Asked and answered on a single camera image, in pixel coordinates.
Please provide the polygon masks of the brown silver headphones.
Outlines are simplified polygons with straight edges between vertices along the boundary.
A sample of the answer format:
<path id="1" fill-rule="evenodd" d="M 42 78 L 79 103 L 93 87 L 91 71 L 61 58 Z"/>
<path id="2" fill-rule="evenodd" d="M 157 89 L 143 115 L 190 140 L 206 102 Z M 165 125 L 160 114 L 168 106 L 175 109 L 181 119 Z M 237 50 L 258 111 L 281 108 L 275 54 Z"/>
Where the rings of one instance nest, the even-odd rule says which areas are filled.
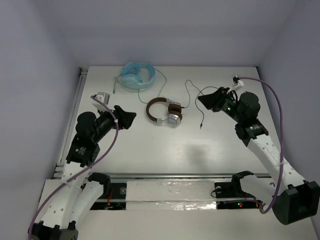
<path id="1" fill-rule="evenodd" d="M 146 105 L 146 115 L 155 125 L 169 124 L 177 126 L 183 119 L 180 103 L 166 97 L 156 97 Z"/>

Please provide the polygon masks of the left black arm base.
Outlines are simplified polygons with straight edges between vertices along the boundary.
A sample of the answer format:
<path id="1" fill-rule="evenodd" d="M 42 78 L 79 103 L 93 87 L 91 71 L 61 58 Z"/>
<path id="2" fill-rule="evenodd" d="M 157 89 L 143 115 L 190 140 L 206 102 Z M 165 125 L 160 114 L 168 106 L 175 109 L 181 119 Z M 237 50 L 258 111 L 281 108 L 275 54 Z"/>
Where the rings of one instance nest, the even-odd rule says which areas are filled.
<path id="1" fill-rule="evenodd" d="M 112 182 L 109 175 L 98 172 L 92 173 L 88 181 L 102 186 L 102 194 L 90 210 L 126 210 L 126 182 Z"/>

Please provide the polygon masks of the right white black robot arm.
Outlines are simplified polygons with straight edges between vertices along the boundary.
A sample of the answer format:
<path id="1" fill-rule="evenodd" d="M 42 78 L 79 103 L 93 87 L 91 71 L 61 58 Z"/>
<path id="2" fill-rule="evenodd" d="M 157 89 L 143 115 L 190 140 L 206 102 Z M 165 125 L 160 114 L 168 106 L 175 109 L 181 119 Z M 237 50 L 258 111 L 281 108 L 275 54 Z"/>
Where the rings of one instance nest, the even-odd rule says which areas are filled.
<path id="1" fill-rule="evenodd" d="M 232 176 L 231 192 L 238 197 L 248 195 L 258 201 L 262 214 L 272 211 L 283 225 L 315 216 L 318 212 L 320 187 L 307 181 L 277 149 L 269 132 L 258 119 L 259 98 L 252 92 L 237 96 L 234 90 L 220 87 L 214 93 L 197 98 L 207 110 L 224 112 L 235 122 L 235 132 L 243 144 L 260 160 L 274 185 L 264 183 L 250 171 Z"/>

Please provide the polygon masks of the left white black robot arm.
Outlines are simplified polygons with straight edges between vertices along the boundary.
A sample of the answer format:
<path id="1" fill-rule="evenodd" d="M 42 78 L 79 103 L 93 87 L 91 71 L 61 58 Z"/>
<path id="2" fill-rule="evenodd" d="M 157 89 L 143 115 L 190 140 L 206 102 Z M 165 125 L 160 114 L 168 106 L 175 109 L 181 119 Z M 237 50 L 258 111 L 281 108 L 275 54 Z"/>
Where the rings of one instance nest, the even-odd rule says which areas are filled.
<path id="1" fill-rule="evenodd" d="M 31 240 L 76 240 L 77 227 L 100 197 L 111 193 L 109 175 L 90 169 L 101 161 L 99 141 L 112 129 L 116 132 L 131 127 L 137 114 L 116 105 L 97 117 L 86 111 L 77 117 L 76 134 L 71 142 L 63 167 L 60 186 L 39 207 L 47 206 L 41 219 L 31 222 Z"/>

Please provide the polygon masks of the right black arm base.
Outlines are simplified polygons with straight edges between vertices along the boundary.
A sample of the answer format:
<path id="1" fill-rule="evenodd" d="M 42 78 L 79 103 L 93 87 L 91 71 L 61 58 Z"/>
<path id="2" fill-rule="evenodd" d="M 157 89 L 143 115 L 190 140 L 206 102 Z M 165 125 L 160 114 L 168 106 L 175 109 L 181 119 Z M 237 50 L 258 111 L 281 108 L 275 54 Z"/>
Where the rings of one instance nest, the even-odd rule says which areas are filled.
<path id="1" fill-rule="evenodd" d="M 218 210 L 259 209 L 260 200 L 242 190 L 240 180 L 253 176 L 250 171 L 242 171 L 232 175 L 229 182 L 215 182 L 211 197 L 217 199 Z"/>

